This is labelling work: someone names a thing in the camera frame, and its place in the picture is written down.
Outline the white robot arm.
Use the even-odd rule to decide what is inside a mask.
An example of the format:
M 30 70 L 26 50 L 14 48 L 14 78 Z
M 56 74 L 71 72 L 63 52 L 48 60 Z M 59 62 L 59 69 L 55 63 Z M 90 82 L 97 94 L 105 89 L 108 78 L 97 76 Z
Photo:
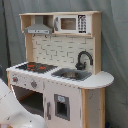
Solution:
M 19 103 L 1 79 L 2 75 L 0 66 L 0 124 L 9 125 L 12 128 L 46 128 L 44 118 L 30 113 Z

